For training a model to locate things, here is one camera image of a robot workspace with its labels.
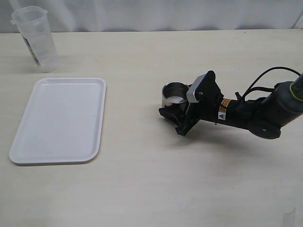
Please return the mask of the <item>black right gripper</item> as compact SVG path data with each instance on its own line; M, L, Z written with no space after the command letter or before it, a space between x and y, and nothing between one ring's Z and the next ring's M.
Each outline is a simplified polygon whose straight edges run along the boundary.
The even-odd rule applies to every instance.
M216 122L218 119L219 104L223 99L223 94L215 81L215 72L210 70L206 73L205 80L201 85L201 101L199 103L189 103L183 118L181 107L166 106L159 109L159 114L171 121L175 125L176 132L185 136L200 120Z

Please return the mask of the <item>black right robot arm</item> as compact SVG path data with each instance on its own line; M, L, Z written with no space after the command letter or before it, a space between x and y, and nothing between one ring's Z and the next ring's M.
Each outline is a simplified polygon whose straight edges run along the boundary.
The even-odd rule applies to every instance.
M303 75L295 81L277 83L273 88L252 83L236 99L225 98L210 70L192 84L173 81L162 88L159 113L175 125L177 134L185 136L200 120L248 130L255 136L273 140L281 128L303 114Z

